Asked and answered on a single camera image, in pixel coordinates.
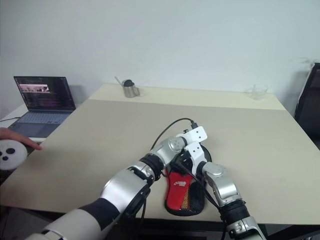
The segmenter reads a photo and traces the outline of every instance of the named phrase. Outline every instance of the white desk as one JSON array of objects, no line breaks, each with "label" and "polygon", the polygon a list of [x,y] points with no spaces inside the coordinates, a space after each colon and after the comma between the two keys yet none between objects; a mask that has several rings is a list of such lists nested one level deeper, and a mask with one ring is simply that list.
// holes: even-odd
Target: white desk
[{"label": "white desk", "polygon": [[[203,144],[227,167],[257,222],[320,224],[320,151],[273,94],[255,101],[232,92],[141,92],[128,99],[118,85],[102,86],[1,186],[1,204],[67,212],[93,202],[108,179],[148,152],[163,128],[189,117],[204,126]],[[181,122],[164,137],[188,127]],[[164,178],[151,186],[146,218],[220,221],[209,204],[195,216],[169,214],[166,187]]]}]

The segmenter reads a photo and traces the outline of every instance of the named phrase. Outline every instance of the stainless steel cup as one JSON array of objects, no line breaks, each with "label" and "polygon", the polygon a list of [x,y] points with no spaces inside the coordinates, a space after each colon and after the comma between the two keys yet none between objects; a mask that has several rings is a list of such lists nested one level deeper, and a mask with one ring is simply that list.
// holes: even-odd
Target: stainless steel cup
[{"label": "stainless steel cup", "polygon": [[137,88],[130,79],[122,82],[123,92],[127,98],[134,98],[140,96],[139,88]]}]

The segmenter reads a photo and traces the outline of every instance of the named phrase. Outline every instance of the black office chair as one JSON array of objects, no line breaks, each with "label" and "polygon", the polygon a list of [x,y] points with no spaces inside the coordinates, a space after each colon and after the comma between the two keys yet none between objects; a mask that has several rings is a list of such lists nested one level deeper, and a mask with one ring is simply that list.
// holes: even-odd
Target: black office chair
[{"label": "black office chair", "polygon": [[320,63],[308,75],[294,118],[320,149]]}]

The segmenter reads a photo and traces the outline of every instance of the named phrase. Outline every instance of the laptop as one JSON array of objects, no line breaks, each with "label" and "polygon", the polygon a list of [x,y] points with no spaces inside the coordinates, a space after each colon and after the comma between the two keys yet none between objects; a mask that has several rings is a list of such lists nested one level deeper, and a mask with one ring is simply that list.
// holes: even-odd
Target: laptop
[{"label": "laptop", "polygon": [[75,109],[63,76],[14,76],[28,112],[9,128],[29,138],[48,137]]}]

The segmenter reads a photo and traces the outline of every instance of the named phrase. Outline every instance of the cable connector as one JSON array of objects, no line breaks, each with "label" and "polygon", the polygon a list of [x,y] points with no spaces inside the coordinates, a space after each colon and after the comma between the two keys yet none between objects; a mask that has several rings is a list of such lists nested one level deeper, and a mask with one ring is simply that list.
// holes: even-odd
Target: cable connector
[{"label": "cable connector", "polygon": [[191,120],[191,128],[195,129],[197,127],[198,127],[198,124],[195,121]]}]

